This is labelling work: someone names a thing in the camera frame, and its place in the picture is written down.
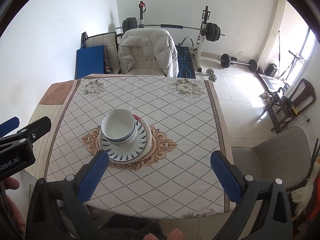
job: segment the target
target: white bowl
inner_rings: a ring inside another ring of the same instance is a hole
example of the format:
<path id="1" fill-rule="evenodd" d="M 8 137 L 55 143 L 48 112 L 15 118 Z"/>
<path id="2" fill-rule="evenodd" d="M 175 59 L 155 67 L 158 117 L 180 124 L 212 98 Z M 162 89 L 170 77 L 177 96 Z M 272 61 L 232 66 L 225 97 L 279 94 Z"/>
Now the white bowl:
<path id="1" fill-rule="evenodd" d="M 137 135 L 135 119 L 125 109 L 116 109 L 109 112 L 102 120 L 101 131 L 113 144 L 134 140 Z"/>

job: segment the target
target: plate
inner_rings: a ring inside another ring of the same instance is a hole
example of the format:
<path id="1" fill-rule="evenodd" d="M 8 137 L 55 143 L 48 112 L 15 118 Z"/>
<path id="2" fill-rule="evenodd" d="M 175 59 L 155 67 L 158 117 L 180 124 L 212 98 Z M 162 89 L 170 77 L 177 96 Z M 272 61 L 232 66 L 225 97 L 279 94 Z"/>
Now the plate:
<path id="1" fill-rule="evenodd" d="M 118 146 L 113 145 L 101 133 L 99 140 L 102 150 L 108 152 L 109 159 L 116 163 L 132 163 L 136 162 L 147 154 L 151 148 L 151 130 L 149 125 L 138 115 L 133 115 L 137 125 L 137 136 L 135 140 L 128 145 Z"/>

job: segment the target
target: flower print on tablecloth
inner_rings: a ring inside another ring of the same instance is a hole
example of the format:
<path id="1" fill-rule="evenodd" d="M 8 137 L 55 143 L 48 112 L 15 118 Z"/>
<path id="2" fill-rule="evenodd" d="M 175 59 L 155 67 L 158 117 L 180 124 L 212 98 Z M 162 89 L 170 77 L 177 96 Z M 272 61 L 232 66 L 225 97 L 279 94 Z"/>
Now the flower print on tablecloth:
<path id="1" fill-rule="evenodd" d="M 95 81 L 90 81 L 85 86 L 79 88 L 79 90 L 83 95 L 91 95 L 91 97 L 95 97 L 101 92 L 105 91 L 103 89 L 103 83 L 98 82 L 98 79 L 96 79 Z"/>
<path id="2" fill-rule="evenodd" d="M 204 94 L 197 84 L 190 82 L 186 78 L 177 80 L 175 83 L 168 85 L 168 88 L 170 90 L 177 90 L 180 95 L 192 96 L 192 98 L 199 98 Z"/>
<path id="3" fill-rule="evenodd" d="M 214 209 L 206 206 L 201 206 L 201 210 L 196 210 L 195 212 L 188 212 L 188 214 L 182 215 L 183 218 L 199 218 L 199 217 L 205 217 L 205 216 L 211 216 L 215 215 L 217 212 L 214 211 Z"/>

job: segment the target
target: wooden chair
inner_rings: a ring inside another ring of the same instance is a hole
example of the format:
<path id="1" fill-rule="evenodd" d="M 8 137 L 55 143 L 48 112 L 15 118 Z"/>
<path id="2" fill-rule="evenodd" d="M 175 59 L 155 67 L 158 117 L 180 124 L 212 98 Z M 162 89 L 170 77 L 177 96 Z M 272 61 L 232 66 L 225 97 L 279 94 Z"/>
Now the wooden chair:
<path id="1" fill-rule="evenodd" d="M 294 97 L 294 95 L 296 94 L 296 92 L 298 91 L 298 89 L 302 83 L 304 83 L 305 88 L 292 101 L 291 99 Z M 304 108 L 302 108 L 300 111 L 295 113 L 295 111 L 292 109 L 292 106 L 297 108 L 300 104 L 302 104 L 304 101 L 306 101 L 309 97 L 312 97 L 312 101 L 309 104 L 307 104 Z M 282 96 L 281 98 L 279 96 L 277 96 L 277 101 L 279 102 L 279 104 L 277 104 L 277 105 L 280 106 L 280 108 L 278 109 L 278 111 L 276 113 L 278 114 L 280 111 L 282 111 L 284 114 L 284 118 L 282 118 L 281 121 L 279 121 L 276 125 L 274 125 L 274 127 L 271 129 L 271 131 L 273 131 L 277 127 L 280 127 L 280 125 L 282 125 L 282 124 L 284 124 L 284 126 L 281 127 L 281 130 L 285 129 L 287 127 L 287 125 L 290 122 L 292 122 L 298 115 L 300 115 L 304 111 L 306 111 L 316 101 L 315 89 L 313 88 L 313 86 L 311 85 L 311 83 L 309 81 L 302 78 L 288 99 L 284 96 Z"/>

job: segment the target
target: gray chair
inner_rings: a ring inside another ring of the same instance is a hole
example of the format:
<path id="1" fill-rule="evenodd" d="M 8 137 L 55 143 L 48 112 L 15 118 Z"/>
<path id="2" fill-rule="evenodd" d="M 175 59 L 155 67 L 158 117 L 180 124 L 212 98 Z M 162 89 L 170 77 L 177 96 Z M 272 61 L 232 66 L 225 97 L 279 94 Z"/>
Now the gray chair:
<path id="1" fill-rule="evenodd" d="M 272 182 L 280 178 L 288 189 L 300 184 L 309 173 L 308 141 L 299 127 L 291 127 L 253 148 L 231 149 L 234 165 L 256 180 Z"/>

